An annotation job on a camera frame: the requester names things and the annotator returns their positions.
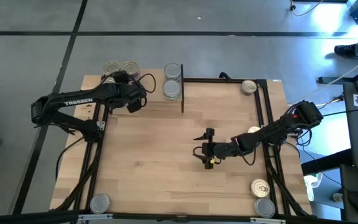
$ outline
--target concrete floor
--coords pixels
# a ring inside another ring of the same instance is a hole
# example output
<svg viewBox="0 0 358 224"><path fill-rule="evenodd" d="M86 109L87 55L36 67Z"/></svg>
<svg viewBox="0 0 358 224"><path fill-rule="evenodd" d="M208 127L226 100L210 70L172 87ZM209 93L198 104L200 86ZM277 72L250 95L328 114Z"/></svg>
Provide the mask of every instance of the concrete floor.
<svg viewBox="0 0 358 224"><path fill-rule="evenodd" d="M73 29L80 0L0 0L0 30ZM136 60L141 68L182 63L186 77L217 77L222 71L237 78L281 79L288 101L318 87L316 78L338 76L358 60L338 57L333 48L358 41L358 26L345 4L323 3L304 17L287 11L289 1L229 0L89 0L80 31L246 31L348 32L346 38L316 37L77 37L61 91L78 90L83 75L101 74L109 60ZM314 3L297 4L304 11ZM50 93L69 37L0 36L0 215L10 212L29 159L36 130L30 104ZM342 93L330 86L307 98L324 103ZM343 104L324 113L342 111ZM73 108L66 110L72 113ZM334 129L334 124L341 128ZM346 117L324 119L306 148L331 154L349 147ZM58 154L67 135L49 128L24 212L47 211L54 187Z"/></svg>

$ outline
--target black table leg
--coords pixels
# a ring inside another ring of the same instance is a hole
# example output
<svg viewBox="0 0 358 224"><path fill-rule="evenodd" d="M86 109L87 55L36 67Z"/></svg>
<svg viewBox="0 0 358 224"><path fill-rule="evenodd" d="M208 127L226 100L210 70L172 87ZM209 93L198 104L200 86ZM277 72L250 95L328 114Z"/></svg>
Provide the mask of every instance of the black table leg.
<svg viewBox="0 0 358 224"><path fill-rule="evenodd" d="M332 81L334 81L337 77L318 77L318 83L320 84L328 84ZM338 81L336 81L334 84L343 85L345 83L355 83L358 81L358 74L353 78L341 78Z"/></svg>
<svg viewBox="0 0 358 224"><path fill-rule="evenodd" d="M352 151L350 149L303 163L302 171L303 175L314 174L324 170L335 169L341 164L353 165Z"/></svg>
<svg viewBox="0 0 358 224"><path fill-rule="evenodd" d="M328 84L334 81L337 77L318 77L319 84ZM343 85L345 83L353 82L353 78L341 78L336 81L334 84Z"/></svg>

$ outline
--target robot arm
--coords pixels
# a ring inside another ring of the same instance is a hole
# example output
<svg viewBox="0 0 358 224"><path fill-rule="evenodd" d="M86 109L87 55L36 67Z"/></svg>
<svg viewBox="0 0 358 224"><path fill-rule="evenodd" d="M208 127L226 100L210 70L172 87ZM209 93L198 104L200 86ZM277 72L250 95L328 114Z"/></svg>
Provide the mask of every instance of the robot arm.
<svg viewBox="0 0 358 224"><path fill-rule="evenodd" d="M107 78L113 78L114 82L107 82ZM147 102L146 89L137 81L123 71L113 73L95 88L91 90L80 90L68 93L51 93L39 98L31 104L31 120L38 126L56 125L64 131L73 134L71 129L79 130L84 135L85 141L97 141L99 127L91 119L83 121L58 110L67 106L75 106L86 103L101 103L107 106L110 112L115 108L127 106L130 113L138 111L143 107L142 99Z"/></svg>
<svg viewBox="0 0 358 224"><path fill-rule="evenodd" d="M202 154L193 153L205 164L205 169L212 169L215 158L225 159L227 156L244 156L250 154L260 144L281 145L287 139L287 134L299 129L311 129L320 124L323 115L314 103L299 102L291 106L280 119L274 121L254 133L243 133L231 138L230 143L213 142L214 129L207 131L195 140L208 139L202 144Z"/></svg>

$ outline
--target tin can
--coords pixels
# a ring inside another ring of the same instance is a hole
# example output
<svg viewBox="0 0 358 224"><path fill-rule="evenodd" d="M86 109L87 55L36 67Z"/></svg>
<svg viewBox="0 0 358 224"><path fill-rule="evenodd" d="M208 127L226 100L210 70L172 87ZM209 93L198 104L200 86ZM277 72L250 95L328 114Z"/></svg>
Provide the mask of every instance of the tin can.
<svg viewBox="0 0 358 224"><path fill-rule="evenodd" d="M260 127L252 126L248 129L247 133L254 133L260 130Z"/></svg>
<svg viewBox="0 0 358 224"><path fill-rule="evenodd" d="M128 75L132 76L135 80L140 78L139 65L135 61L126 61L121 69L127 72Z"/></svg>
<svg viewBox="0 0 358 224"><path fill-rule="evenodd" d="M97 194L92 198L89 207L94 214L102 214L109 209L110 198L106 194Z"/></svg>
<svg viewBox="0 0 358 224"><path fill-rule="evenodd" d="M165 66L164 74L166 79L173 79L179 81L181 74L180 66L176 63L170 63Z"/></svg>
<svg viewBox="0 0 358 224"><path fill-rule="evenodd" d="M119 69L120 69L120 65L116 61L110 61L108 63L105 63L102 68L103 74L105 75L110 75L113 72L118 72Z"/></svg>
<svg viewBox="0 0 358 224"><path fill-rule="evenodd" d="M175 80L167 80L162 86L162 91L167 100L177 100L180 96L180 85Z"/></svg>
<svg viewBox="0 0 358 224"><path fill-rule="evenodd" d="M255 212L262 218L272 218L276 207L274 203L267 198L259 198L254 203Z"/></svg>
<svg viewBox="0 0 358 224"><path fill-rule="evenodd" d="M249 186L251 194L255 197L262 198L266 197L270 192L269 184L264 179L255 179Z"/></svg>
<svg viewBox="0 0 358 224"><path fill-rule="evenodd" d="M245 80L241 83L241 93L244 95L251 95L257 89L257 85L252 80Z"/></svg>

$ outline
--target wooden board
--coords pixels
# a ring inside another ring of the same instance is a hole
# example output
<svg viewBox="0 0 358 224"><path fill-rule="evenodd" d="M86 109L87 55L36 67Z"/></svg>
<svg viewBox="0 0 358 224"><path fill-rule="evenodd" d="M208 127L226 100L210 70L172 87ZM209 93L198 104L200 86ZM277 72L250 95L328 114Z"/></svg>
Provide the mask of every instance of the wooden board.
<svg viewBox="0 0 358 224"><path fill-rule="evenodd" d="M87 75L83 88L96 86L99 80L100 76ZM207 127L215 128L214 141L228 141L258 125L254 96L242 95L239 88L240 84L185 83L183 114L180 103L158 100L132 114L125 108L114 110L106 126L95 189L96 194L110 196L109 212L256 215L249 184L266 179L261 147L253 166L230 157L213 170L204 170L192 156L193 148L202 143L192 139ZM282 83L269 81L268 89L278 119L287 108ZM76 107L75 116L81 119L92 114L93 106ZM80 137L69 136L67 144ZM77 183L85 146L78 143L64 155L51 208L59 206ZM281 157L288 189L311 212L298 153L283 146ZM281 203L279 190L276 193Z"/></svg>

